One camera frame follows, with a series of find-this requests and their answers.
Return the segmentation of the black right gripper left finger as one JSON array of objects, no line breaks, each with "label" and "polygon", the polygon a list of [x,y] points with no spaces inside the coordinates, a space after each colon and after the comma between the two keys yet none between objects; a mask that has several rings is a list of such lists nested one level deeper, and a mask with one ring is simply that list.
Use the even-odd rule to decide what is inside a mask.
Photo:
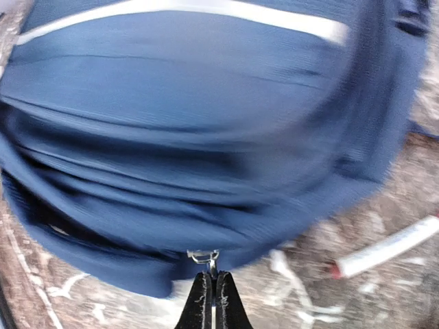
[{"label": "black right gripper left finger", "polygon": [[187,301],[175,329],[212,328],[213,283],[211,275],[200,272],[195,276]]}]

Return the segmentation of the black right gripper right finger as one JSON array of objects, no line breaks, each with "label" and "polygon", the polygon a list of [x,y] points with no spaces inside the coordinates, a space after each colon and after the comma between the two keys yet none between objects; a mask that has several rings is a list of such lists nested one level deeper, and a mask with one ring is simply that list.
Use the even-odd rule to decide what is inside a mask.
[{"label": "black right gripper right finger", "polygon": [[215,287],[215,327],[253,329],[230,272],[220,271]]}]

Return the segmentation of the white marker red cap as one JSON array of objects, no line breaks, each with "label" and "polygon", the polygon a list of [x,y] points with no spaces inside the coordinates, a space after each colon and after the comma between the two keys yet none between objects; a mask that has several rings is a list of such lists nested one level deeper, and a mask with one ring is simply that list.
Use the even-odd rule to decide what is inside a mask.
[{"label": "white marker red cap", "polygon": [[429,215],[384,240],[334,261],[335,279],[352,278],[420,245],[438,233],[438,215]]}]

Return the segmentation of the navy blue student backpack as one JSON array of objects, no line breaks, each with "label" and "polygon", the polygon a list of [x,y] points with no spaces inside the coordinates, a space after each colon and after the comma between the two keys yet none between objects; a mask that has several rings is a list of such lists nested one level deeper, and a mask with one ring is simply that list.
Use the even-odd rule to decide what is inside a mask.
[{"label": "navy blue student backpack", "polygon": [[1,78],[10,208],[51,253],[167,297],[384,181],[428,1],[35,1]]}]

